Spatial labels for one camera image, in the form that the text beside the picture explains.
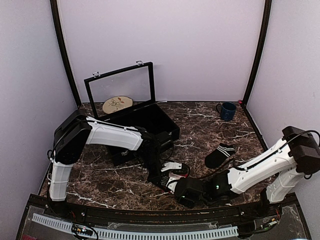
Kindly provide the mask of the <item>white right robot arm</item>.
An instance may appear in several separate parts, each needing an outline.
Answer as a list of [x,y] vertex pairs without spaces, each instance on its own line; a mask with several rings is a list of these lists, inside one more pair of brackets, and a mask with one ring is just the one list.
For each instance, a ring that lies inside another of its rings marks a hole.
[[255,205],[255,213],[266,217],[302,178],[309,179],[320,170],[320,142],[314,138],[319,132],[287,126],[282,133],[282,138],[264,153],[240,166],[234,165],[208,181],[181,177],[169,181],[166,186],[176,201],[188,208],[198,202],[221,206],[277,175],[262,191],[264,199]]

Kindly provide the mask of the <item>red white sock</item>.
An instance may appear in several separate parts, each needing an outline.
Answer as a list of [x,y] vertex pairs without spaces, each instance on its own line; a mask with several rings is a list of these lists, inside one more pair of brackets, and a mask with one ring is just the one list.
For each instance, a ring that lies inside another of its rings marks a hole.
[[169,172],[168,175],[162,177],[160,183],[161,186],[164,187],[165,192],[169,192],[173,194],[175,192],[178,181],[188,177],[188,174],[175,174],[173,172]]

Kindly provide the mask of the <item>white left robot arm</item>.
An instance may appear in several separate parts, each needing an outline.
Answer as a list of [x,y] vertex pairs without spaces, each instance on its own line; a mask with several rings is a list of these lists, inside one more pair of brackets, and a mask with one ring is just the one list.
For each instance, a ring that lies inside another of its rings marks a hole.
[[85,145],[120,147],[137,152],[148,170],[148,182],[173,194],[178,181],[189,176],[190,167],[161,159],[162,140],[171,142],[166,133],[158,137],[143,127],[107,123],[74,111],[55,130],[52,149],[47,151],[52,166],[48,178],[48,196],[53,201],[51,210],[60,218],[67,218],[71,213],[70,206],[64,202],[67,186],[71,170]]

